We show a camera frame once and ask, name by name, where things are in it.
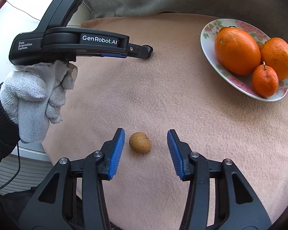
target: pink blanket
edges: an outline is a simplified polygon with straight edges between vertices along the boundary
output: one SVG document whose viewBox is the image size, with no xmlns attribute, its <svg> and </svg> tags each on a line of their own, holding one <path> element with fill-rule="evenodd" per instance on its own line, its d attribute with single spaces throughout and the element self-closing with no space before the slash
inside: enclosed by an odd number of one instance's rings
<svg viewBox="0 0 288 230">
<path fill-rule="evenodd" d="M 52 125 L 43 142 L 53 163 L 64 156 L 75 160 L 99 150 L 118 127 L 125 129 L 117 175 L 103 183 L 110 220 L 124 230 L 179 229 L 189 183 L 175 174 L 169 129 L 207 159 L 231 158 L 272 221 L 288 205 L 288 93 L 280 101 L 262 102 L 222 79 L 200 47 L 200 32 L 214 19 L 165 13 L 82 24 L 154 48 L 149 60 L 78 58 L 63 122 Z M 130 149 L 129 137 L 137 131 L 151 140 L 150 153 Z M 212 224 L 214 195 L 210 199 Z"/>
</svg>

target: tangerine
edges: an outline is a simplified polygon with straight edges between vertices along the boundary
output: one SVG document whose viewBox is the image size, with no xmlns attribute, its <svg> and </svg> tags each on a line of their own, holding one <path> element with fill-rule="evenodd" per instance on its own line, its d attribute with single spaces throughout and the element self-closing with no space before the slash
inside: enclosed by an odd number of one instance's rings
<svg viewBox="0 0 288 230">
<path fill-rule="evenodd" d="M 220 30 L 219 30 L 219 33 L 222 32 L 226 28 L 229 28 L 229 27 L 221 27 Z"/>
<path fill-rule="evenodd" d="M 275 37 L 267 40 L 261 48 L 261 61 L 272 67 L 279 80 L 288 78 L 288 44 L 283 39 Z"/>
<path fill-rule="evenodd" d="M 228 27 L 218 33 L 214 50 L 221 64 L 238 75 L 249 75 L 260 65 L 256 41 L 239 28 Z"/>
<path fill-rule="evenodd" d="M 263 43 L 260 42 L 260 41 L 256 41 L 256 43 L 257 43 L 257 45 L 258 45 L 258 47 L 259 47 L 259 50 L 261 50 L 261 48 L 262 48 L 262 46 L 263 46 Z"/>
<path fill-rule="evenodd" d="M 276 72 L 272 67 L 259 65 L 252 75 L 253 90 L 260 96 L 267 98 L 271 97 L 278 88 L 279 80 Z"/>
</svg>

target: white glove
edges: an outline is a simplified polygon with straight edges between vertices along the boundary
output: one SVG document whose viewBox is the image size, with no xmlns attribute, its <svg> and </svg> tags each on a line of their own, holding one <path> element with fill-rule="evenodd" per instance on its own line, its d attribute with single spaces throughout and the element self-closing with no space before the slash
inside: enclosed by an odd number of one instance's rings
<svg viewBox="0 0 288 230">
<path fill-rule="evenodd" d="M 66 90 L 74 88 L 77 67 L 57 60 L 29 67 L 17 66 L 0 89 L 0 101 L 9 118 L 19 125 L 21 140 L 40 143 L 51 123 L 61 121 Z"/>
</svg>

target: blue strip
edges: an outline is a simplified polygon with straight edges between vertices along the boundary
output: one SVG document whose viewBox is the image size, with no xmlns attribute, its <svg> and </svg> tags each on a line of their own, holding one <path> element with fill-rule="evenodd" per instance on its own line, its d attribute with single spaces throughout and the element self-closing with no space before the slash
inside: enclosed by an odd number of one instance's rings
<svg viewBox="0 0 288 230">
<path fill-rule="evenodd" d="M 114 54 L 114 53 L 101 53 L 102 57 L 115 57 L 115 58 L 127 58 L 127 56 Z"/>
<path fill-rule="evenodd" d="M 112 180 L 113 176 L 115 176 L 116 174 L 119 160 L 123 152 L 124 144 L 125 144 L 125 131 L 122 130 L 117 139 L 116 145 L 114 147 L 114 150 L 110 159 L 110 168 L 108 171 L 108 176 L 110 180 Z"/>
<path fill-rule="evenodd" d="M 170 131 L 168 131 L 167 133 L 167 146 L 169 148 L 169 151 L 172 157 L 176 175 L 178 175 L 179 178 L 183 180 L 183 178 L 185 177 L 185 173 L 182 167 L 182 158 L 180 156 L 178 147 Z"/>
</svg>

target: white plate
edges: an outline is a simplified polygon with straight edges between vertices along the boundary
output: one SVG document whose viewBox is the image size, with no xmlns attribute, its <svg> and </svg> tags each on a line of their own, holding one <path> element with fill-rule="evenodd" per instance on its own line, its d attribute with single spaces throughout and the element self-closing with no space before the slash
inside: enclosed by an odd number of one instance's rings
<svg viewBox="0 0 288 230">
<path fill-rule="evenodd" d="M 268 39 L 270 39 L 264 32 L 252 26 L 251 24 L 248 24 L 243 21 L 238 21 L 234 19 L 218 19 L 209 22 L 203 28 L 200 34 L 200 44 L 207 60 L 210 62 L 212 67 L 229 84 L 231 84 L 233 87 L 235 87 L 239 91 L 243 92 L 244 94 L 252 98 L 267 102 L 282 99 L 288 91 L 288 78 L 283 81 L 279 81 L 279 87 L 273 96 L 263 98 L 254 92 L 252 88 L 251 75 L 240 76 L 233 74 L 230 71 L 228 71 L 225 67 L 223 67 L 223 65 L 218 61 L 216 53 L 214 51 L 214 40 L 217 37 L 220 28 L 229 26 L 235 26 L 237 28 L 246 31 L 255 39 L 255 41 L 265 43 Z"/>
</svg>

